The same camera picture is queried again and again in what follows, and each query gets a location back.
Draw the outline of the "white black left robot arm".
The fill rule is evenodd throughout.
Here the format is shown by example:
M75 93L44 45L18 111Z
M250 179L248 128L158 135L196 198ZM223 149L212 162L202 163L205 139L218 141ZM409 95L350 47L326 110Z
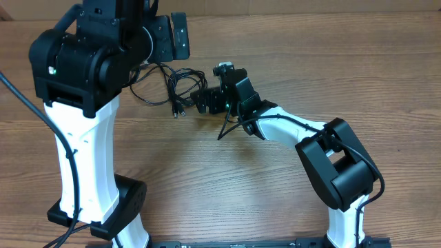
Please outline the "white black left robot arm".
M36 95L56 134L61 198L50 222L78 222L111 247L150 247L140 211L147 186L114 172L114 123L122 89L144 62L189 57L187 17L157 2L84 0L30 46Z

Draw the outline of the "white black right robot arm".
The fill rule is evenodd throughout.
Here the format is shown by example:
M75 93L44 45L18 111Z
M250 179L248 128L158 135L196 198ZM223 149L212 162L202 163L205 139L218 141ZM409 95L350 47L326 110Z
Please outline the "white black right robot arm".
M363 231L365 207L384 193L385 181L372 158L341 119L308 121L262 100L244 69L220 64L213 69L220 85L190 97L201 114L237 117L235 127L250 136L296 150L318 197L328 207L329 226L322 237L297 238L288 247L390 247L389 238Z

